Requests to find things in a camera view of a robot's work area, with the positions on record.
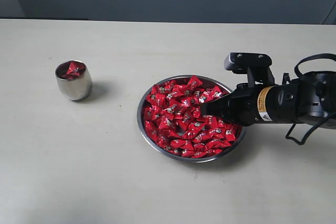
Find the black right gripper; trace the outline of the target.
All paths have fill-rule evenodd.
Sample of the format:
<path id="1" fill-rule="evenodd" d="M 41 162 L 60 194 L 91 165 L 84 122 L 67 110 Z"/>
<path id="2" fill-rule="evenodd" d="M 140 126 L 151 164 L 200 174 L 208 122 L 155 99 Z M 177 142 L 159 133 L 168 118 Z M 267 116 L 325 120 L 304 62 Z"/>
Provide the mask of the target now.
<path id="1" fill-rule="evenodd" d="M 200 106 L 201 115 L 217 116 L 241 126 L 257 124 L 261 120 L 257 112 L 257 98 L 262 88 L 262 84 L 249 87 L 248 83 L 240 83 L 230 95 L 203 103 Z"/>

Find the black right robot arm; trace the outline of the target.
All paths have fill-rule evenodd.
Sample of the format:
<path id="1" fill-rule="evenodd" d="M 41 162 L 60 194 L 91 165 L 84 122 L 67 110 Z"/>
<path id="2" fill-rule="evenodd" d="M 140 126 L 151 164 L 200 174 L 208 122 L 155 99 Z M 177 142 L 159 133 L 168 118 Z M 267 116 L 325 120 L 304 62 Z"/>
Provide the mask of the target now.
<path id="1" fill-rule="evenodd" d="M 327 119 L 322 128 L 335 129 L 335 72 L 311 71 L 305 75 L 320 86 L 299 78 L 268 87 L 241 83 L 232 93 L 202 104 L 201 114 L 241 126 L 294 123 L 314 126 Z"/>

